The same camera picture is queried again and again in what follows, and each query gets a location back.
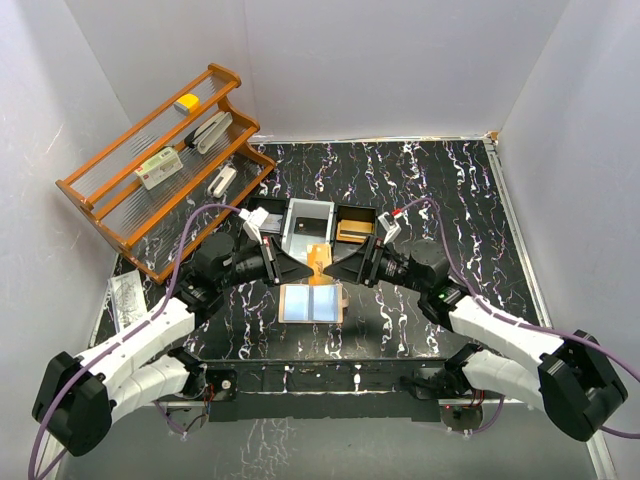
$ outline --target black marble surface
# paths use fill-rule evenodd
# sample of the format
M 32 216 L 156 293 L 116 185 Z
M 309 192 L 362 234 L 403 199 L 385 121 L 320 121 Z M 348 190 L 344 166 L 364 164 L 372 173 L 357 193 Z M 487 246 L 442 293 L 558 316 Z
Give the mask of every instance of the black marble surface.
M 484 404 L 485 418 L 495 404 Z M 194 411 L 184 419 L 195 418 Z M 186 442 L 153 408 L 119 420 L 98 447 L 67 455 L 58 479 L 595 480 L 585 445 L 507 404 L 470 439 L 409 419 L 260 419 L 207 424 Z
M 424 195 L 441 206 L 447 242 L 472 284 L 491 302 L 538 323 L 484 143 L 422 141 L 269 144 L 260 151 L 277 168 L 254 192 L 375 206 L 392 211 Z M 419 238 L 439 241 L 430 207 L 400 220 L 396 248 L 407 253 Z M 234 229 L 233 222 L 222 226 Z M 114 274 L 132 267 L 117 262 Z M 152 307 L 164 287 L 143 275 Z M 277 321 L 278 292 L 256 282 L 231 289 L 225 307 L 191 334 L 185 345 L 203 360 L 447 358 L 468 339 L 429 323 L 417 294 L 382 282 L 347 285 L 350 305 L 342 325 L 284 325 Z M 96 342 L 114 333 L 109 299 Z

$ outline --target white box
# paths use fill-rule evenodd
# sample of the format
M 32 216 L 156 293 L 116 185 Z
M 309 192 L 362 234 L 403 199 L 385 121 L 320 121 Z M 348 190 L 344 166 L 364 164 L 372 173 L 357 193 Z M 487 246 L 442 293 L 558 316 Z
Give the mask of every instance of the white box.
M 290 199 L 282 236 L 282 249 L 306 265 L 307 246 L 331 241 L 333 209 L 333 202 Z
M 165 147 L 136 168 L 135 173 L 145 188 L 151 190 L 181 168 L 182 162 L 176 149 Z

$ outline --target orange wooden rack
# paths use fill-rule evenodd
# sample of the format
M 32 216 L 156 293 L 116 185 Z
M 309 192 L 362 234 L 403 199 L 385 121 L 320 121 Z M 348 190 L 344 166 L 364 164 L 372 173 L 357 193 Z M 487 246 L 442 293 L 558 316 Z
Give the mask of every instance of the orange wooden rack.
M 242 202 L 275 167 L 272 159 L 248 143 L 260 129 L 258 123 L 235 110 L 227 99 L 240 84 L 234 72 L 209 65 L 89 162 L 56 182 L 116 251 L 158 283 L 173 271 L 178 241 L 190 211 L 213 201 L 207 196 L 206 187 L 224 165 L 232 165 L 238 171 L 221 199 L 233 206 Z M 185 116 L 173 103 L 187 93 L 198 96 L 200 105 Z M 233 123 L 211 150 L 202 155 L 187 147 L 187 134 L 219 111 L 230 112 Z M 167 145 L 178 151 L 183 168 L 146 190 L 134 171 Z M 203 214 L 194 222 L 183 259 L 229 213 L 223 210 Z

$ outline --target small white box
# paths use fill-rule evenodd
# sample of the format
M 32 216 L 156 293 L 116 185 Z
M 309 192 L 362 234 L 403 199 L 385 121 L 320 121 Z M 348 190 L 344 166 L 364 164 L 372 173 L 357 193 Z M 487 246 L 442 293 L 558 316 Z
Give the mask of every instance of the small white box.
M 135 172 L 145 188 L 151 190 L 181 168 L 182 162 L 176 149 L 165 147 L 136 168 Z
M 207 193 L 213 195 L 215 198 L 220 198 L 227 191 L 233 179 L 236 178 L 238 171 L 226 165 L 220 173 L 213 179 L 213 182 L 207 188 Z
M 306 264 L 308 245 L 331 243 L 333 211 L 333 202 L 289 199 L 282 236 L 285 253 Z

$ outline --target white wall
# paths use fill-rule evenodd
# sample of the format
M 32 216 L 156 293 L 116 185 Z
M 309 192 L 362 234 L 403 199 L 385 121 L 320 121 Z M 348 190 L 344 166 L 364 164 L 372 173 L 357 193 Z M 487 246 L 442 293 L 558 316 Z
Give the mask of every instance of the white wall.
M 255 116 L 238 0 L 65 0 L 133 123 L 211 62 L 234 70 L 234 105 Z
M 87 345 L 114 253 L 58 191 L 129 122 L 62 0 L 0 0 L 0 477 L 25 478 L 49 359 Z
M 567 1 L 66 0 L 132 121 L 215 61 L 270 140 L 499 129 Z
M 500 134 L 509 191 L 552 320 L 640 368 L 640 4 L 573 0 Z M 640 432 L 640 388 L 609 425 Z M 640 442 L 607 436 L 622 479 Z
M 260 133 L 344 139 L 500 129 L 566 3 L 247 1 Z

